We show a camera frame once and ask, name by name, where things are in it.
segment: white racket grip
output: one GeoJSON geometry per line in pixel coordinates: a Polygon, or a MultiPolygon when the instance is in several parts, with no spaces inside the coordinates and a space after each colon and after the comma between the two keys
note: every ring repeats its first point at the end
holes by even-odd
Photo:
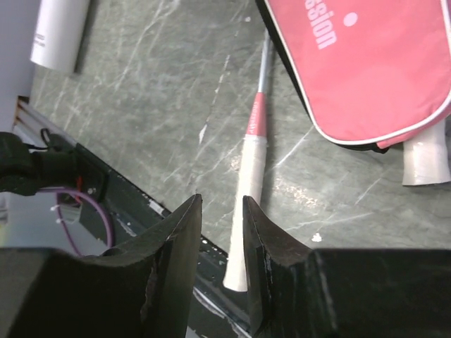
{"type": "Polygon", "coordinates": [[[266,162],[266,145],[265,137],[246,135],[242,148],[228,263],[223,281],[224,287],[238,292],[247,291],[242,198],[243,196],[252,196],[257,203],[260,203],[266,162]]]}

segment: white tube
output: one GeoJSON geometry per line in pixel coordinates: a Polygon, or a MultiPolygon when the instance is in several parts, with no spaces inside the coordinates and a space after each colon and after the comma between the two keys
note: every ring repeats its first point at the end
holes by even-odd
{"type": "Polygon", "coordinates": [[[89,0],[42,0],[31,61],[62,73],[73,73],[89,0]]]}
{"type": "Polygon", "coordinates": [[[402,185],[439,184],[451,181],[445,124],[445,120],[441,120],[404,142],[402,185]]]}
{"type": "Polygon", "coordinates": [[[235,210],[230,236],[227,270],[224,277],[224,287],[238,291],[247,291],[245,252],[243,247],[243,216],[242,198],[251,196],[260,203],[261,188],[266,163],[266,138],[246,135],[242,149],[238,187],[235,197],[235,210]]]}

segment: gray table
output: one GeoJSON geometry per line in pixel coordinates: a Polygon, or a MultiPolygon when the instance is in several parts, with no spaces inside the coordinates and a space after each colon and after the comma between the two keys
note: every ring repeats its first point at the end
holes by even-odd
{"type": "MultiPolygon", "coordinates": [[[[263,38],[251,0],[95,1],[80,74],[38,68],[32,105],[167,208],[202,193],[203,233],[227,249],[263,38]]],[[[399,149],[327,142],[278,58],[272,79],[261,205],[274,222],[313,247],[451,246],[449,185],[403,187],[399,149]]]]}

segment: gray floor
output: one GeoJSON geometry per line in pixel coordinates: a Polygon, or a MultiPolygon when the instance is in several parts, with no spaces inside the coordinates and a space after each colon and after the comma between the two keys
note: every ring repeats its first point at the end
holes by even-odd
{"type": "MultiPolygon", "coordinates": [[[[32,104],[169,209],[202,193],[203,233],[227,249],[264,37],[254,2],[95,4],[81,74],[39,68],[32,104]]],[[[276,223],[310,246],[451,247],[450,185],[403,187],[399,149],[328,143],[278,58],[272,78],[261,204],[276,223]]]]}

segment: pink bag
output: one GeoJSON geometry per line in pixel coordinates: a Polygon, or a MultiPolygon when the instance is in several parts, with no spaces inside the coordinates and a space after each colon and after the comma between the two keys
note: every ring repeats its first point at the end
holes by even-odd
{"type": "Polygon", "coordinates": [[[385,152],[449,114],[451,0],[256,0],[316,129],[385,152]]]}

